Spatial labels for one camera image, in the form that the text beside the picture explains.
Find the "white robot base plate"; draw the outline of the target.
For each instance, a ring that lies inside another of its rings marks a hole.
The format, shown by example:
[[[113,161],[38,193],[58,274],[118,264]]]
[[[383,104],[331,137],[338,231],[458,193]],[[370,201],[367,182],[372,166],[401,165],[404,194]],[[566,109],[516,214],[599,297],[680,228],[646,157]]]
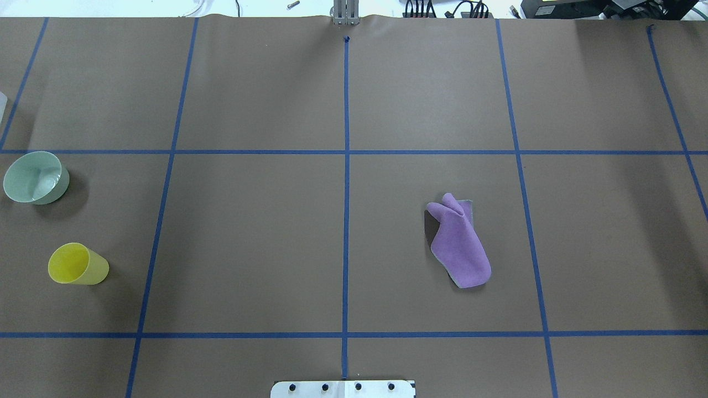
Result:
[[[270,397],[416,397],[409,380],[282,381],[273,385]]]

